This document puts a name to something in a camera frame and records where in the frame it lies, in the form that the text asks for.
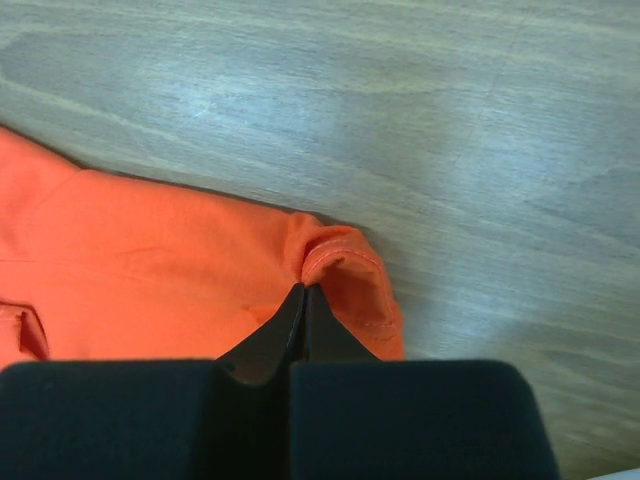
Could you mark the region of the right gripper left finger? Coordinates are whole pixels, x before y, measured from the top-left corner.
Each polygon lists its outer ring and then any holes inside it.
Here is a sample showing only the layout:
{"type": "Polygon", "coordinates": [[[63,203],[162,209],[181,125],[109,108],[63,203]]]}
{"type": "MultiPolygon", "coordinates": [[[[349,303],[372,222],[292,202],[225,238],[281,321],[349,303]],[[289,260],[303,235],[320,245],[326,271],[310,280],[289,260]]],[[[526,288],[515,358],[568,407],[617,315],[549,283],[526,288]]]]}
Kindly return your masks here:
{"type": "Polygon", "coordinates": [[[305,303],[216,360],[67,361],[1,374],[5,479],[284,479],[288,365],[305,303]]]}

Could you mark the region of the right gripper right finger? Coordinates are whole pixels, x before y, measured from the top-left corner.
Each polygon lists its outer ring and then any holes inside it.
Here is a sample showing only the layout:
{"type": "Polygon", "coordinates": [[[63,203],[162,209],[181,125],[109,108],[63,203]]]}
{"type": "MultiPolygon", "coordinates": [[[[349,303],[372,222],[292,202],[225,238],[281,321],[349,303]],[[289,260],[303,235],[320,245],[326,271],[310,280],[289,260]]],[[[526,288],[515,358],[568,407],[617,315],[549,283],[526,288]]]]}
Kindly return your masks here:
{"type": "Polygon", "coordinates": [[[319,286],[290,368],[294,479],[556,479],[534,393],[495,360],[382,361],[319,286]]]}

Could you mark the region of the orange t shirt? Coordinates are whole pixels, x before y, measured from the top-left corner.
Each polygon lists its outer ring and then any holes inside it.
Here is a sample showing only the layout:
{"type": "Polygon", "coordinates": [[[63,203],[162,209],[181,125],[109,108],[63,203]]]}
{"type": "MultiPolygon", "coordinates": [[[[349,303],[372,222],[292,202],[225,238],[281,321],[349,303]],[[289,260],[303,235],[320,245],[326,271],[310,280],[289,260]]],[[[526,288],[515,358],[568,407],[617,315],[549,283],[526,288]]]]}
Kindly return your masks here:
{"type": "Polygon", "coordinates": [[[320,285],[374,355],[402,313],[356,228],[80,168],[1,133],[1,362],[217,358],[320,285]]]}

